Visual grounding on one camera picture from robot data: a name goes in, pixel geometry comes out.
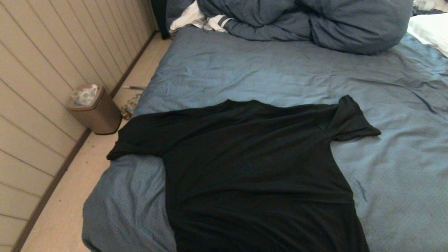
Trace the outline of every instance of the blue bed sheet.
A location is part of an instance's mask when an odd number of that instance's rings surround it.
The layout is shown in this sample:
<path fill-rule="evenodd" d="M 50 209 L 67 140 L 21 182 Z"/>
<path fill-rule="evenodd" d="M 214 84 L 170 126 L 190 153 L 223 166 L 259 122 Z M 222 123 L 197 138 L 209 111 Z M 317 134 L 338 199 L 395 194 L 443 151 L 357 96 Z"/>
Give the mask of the blue bed sheet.
<path fill-rule="evenodd" d="M 259 100 L 334 104 L 350 95 L 378 137 L 333 142 L 371 251 L 448 250 L 447 58 L 414 37 L 374 56 L 311 42 L 251 42 L 181 29 L 134 116 Z M 84 207 L 83 239 L 98 251 L 175 251 L 153 156 L 113 161 Z"/>

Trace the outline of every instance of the comforter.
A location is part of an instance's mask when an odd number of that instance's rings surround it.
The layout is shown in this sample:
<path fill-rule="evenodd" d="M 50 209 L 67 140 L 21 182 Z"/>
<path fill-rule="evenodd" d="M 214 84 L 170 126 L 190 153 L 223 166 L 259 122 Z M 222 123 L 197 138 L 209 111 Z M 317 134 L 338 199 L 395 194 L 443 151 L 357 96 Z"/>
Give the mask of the comforter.
<path fill-rule="evenodd" d="M 406 33 L 412 3 L 412 0 L 198 0 L 207 17 L 234 18 L 223 28 L 235 36 L 257 41 L 312 40 L 325 48 L 360 54 L 375 54 L 398 44 Z"/>

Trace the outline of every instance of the brown trash can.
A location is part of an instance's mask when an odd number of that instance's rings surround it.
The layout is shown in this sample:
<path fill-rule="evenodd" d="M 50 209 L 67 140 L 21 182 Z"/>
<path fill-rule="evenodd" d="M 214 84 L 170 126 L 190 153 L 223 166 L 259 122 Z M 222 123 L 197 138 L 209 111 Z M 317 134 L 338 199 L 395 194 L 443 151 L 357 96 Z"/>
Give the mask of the brown trash can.
<path fill-rule="evenodd" d="M 82 85 L 77 90 L 81 91 L 83 88 L 92 86 Z M 113 134 L 121 123 L 120 109 L 101 85 L 98 85 L 98 91 L 90 105 L 77 105 L 74 99 L 70 99 L 67 109 L 80 123 L 97 135 Z"/>

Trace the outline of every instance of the t-shirt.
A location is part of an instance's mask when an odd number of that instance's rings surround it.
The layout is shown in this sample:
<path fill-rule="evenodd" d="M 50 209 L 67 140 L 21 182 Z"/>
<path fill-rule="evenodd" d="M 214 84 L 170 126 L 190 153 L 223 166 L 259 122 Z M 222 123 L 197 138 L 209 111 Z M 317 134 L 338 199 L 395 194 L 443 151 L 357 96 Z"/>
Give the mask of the t-shirt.
<path fill-rule="evenodd" d="M 379 134 L 350 96 L 289 108 L 227 100 L 135 117 L 108 159 L 163 158 L 179 252 L 369 251 L 330 141 Z"/>

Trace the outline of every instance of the pillow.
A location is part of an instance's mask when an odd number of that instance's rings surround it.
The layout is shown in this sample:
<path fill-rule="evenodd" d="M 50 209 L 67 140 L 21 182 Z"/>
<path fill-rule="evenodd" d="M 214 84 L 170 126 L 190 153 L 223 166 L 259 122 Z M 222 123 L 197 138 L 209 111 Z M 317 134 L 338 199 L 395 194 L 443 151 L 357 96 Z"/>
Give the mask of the pillow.
<path fill-rule="evenodd" d="M 448 13 L 411 17 L 408 33 L 448 57 Z"/>

